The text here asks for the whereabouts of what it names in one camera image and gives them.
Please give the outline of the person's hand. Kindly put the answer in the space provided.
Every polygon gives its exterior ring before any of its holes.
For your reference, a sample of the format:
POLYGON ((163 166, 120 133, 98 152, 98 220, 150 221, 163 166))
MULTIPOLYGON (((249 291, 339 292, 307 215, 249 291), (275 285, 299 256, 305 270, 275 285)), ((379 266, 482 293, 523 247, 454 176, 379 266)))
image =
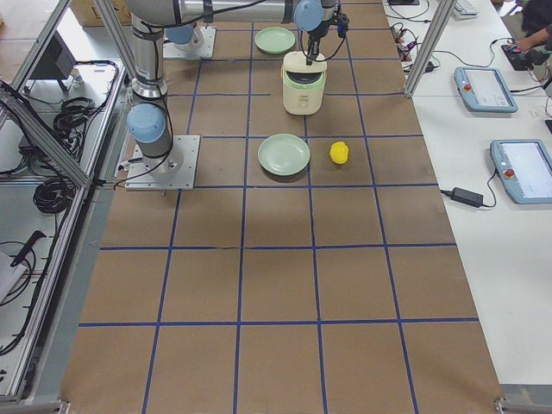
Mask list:
POLYGON ((516 40, 516 44, 521 51, 526 52, 534 47, 535 41, 532 39, 531 36, 527 36, 522 39, 516 40))

